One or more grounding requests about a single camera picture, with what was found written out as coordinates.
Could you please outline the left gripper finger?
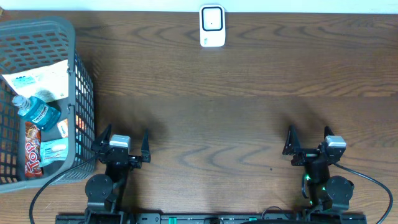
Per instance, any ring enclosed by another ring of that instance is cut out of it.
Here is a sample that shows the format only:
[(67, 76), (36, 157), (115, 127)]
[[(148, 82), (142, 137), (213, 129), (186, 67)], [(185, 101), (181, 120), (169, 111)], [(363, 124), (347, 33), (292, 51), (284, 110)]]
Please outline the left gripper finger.
[(93, 141), (91, 150), (93, 152), (103, 152), (109, 146), (112, 126), (109, 124), (106, 129)]
[(142, 162), (145, 163), (151, 162), (151, 153), (149, 147), (149, 131), (147, 129), (144, 132), (144, 137), (142, 140), (141, 157), (142, 157)]

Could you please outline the small orange tissue pack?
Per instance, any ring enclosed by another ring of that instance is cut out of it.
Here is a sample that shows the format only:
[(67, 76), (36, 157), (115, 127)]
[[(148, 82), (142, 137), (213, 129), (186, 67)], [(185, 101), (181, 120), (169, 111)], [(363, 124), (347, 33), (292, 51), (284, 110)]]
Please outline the small orange tissue pack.
[(62, 138), (68, 137), (68, 119), (61, 120), (57, 123), (57, 128)]

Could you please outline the light blue wipes packet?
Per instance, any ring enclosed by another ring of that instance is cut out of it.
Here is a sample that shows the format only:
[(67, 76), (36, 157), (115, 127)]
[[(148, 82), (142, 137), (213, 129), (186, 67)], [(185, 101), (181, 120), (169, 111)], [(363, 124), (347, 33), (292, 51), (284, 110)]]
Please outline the light blue wipes packet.
[(40, 143), (40, 167), (56, 161), (65, 161), (68, 156), (68, 138)]

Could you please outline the blue mouthwash bottle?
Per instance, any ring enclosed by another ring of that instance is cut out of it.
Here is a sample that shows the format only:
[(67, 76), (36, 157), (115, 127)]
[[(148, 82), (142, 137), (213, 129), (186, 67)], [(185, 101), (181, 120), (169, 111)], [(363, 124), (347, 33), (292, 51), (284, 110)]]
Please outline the blue mouthwash bottle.
[(12, 104), (18, 108), (17, 114), (25, 121), (30, 121), (42, 131), (53, 128), (60, 119), (61, 112), (38, 97), (26, 98), (16, 95)]

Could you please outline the red Top chocolate bar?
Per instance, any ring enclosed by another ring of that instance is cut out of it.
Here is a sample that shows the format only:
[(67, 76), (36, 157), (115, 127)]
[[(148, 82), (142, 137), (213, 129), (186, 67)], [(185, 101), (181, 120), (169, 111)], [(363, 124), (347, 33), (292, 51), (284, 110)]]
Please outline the red Top chocolate bar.
[(29, 121), (25, 122), (25, 164), (24, 174), (26, 177), (41, 177), (43, 176), (42, 168), (40, 167), (40, 144), (41, 133), (40, 129)]

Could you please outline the white printed refill pouch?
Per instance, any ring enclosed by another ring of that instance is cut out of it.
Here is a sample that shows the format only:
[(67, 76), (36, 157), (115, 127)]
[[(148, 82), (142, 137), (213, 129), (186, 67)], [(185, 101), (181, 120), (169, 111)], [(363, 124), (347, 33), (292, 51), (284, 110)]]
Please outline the white printed refill pouch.
[(2, 75), (7, 84), (26, 98), (35, 96), (46, 103), (68, 98), (68, 62)]

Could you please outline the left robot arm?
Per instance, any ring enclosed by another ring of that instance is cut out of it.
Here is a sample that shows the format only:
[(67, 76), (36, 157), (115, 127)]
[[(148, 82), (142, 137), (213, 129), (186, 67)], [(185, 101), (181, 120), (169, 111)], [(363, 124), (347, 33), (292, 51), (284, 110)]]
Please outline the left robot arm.
[(106, 166), (103, 174), (92, 176), (85, 185), (88, 197), (84, 224), (125, 224), (134, 223), (134, 215), (121, 210), (124, 190), (129, 173), (140, 169), (143, 163), (151, 161), (149, 132), (144, 131), (141, 155), (130, 155), (131, 138), (112, 135), (108, 126), (91, 145), (102, 164)]

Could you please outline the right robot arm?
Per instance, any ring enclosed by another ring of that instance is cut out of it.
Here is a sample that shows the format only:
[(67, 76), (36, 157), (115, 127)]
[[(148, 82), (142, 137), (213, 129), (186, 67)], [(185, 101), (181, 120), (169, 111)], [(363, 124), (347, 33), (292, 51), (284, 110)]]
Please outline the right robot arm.
[(339, 175), (331, 176), (329, 166), (338, 162), (346, 150), (341, 136), (325, 126), (324, 140), (316, 148), (304, 148), (294, 126), (288, 128), (283, 155), (292, 156), (292, 166), (303, 166), (302, 183), (308, 187), (310, 208), (303, 211), (303, 219), (313, 221), (315, 216), (340, 216), (349, 209), (354, 184)]

